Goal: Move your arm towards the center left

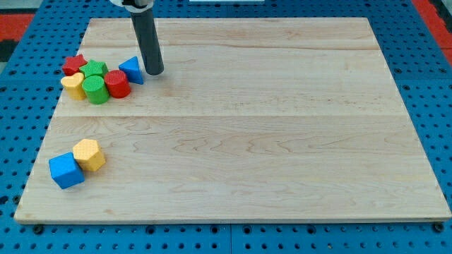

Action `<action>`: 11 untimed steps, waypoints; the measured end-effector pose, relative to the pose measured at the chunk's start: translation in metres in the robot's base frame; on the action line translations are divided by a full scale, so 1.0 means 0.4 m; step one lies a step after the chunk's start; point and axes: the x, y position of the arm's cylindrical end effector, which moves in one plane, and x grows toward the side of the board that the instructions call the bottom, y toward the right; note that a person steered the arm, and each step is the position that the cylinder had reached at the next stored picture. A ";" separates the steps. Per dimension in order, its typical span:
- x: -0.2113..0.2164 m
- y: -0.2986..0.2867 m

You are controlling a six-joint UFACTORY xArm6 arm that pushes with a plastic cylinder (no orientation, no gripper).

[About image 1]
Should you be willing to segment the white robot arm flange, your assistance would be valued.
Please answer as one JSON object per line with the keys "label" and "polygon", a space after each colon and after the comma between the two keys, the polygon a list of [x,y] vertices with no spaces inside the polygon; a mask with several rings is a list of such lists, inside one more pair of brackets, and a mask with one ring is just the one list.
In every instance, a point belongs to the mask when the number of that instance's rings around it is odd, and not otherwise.
{"label": "white robot arm flange", "polygon": [[151,9],[153,0],[109,0],[115,6],[125,8],[130,13],[142,13]]}

